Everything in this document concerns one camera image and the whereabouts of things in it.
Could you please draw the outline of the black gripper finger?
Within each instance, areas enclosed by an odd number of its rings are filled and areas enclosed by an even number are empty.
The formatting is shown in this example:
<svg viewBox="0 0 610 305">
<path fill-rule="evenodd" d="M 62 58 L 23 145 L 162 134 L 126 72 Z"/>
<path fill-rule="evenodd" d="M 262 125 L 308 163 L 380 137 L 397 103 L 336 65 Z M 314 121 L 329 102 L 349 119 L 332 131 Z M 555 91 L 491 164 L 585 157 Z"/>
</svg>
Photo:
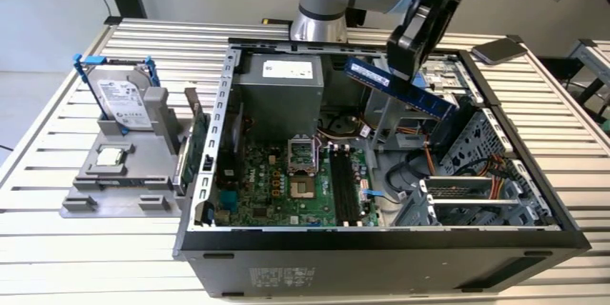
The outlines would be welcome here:
<svg viewBox="0 0 610 305">
<path fill-rule="evenodd" d="M 412 0 L 403 23 L 392 31 L 385 53 L 388 66 L 409 80 L 444 36 L 461 0 L 440 0 L 435 4 Z"/>
</svg>

